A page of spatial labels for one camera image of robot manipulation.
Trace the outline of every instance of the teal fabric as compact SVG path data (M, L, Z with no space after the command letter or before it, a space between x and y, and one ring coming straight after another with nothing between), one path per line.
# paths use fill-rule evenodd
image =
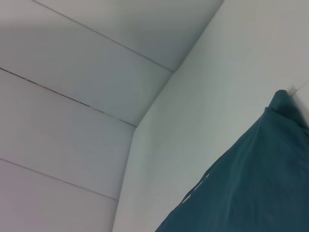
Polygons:
M286 91L188 196L156 232L309 232L309 131Z

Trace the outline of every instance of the white ceiling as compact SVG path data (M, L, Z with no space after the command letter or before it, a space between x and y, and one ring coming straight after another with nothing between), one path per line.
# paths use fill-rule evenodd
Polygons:
M136 126L222 1L0 0L0 68Z

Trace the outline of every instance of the teal cloth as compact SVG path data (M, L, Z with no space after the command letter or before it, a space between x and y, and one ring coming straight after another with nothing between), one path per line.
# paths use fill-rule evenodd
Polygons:
M309 232L309 131L286 91L156 232Z

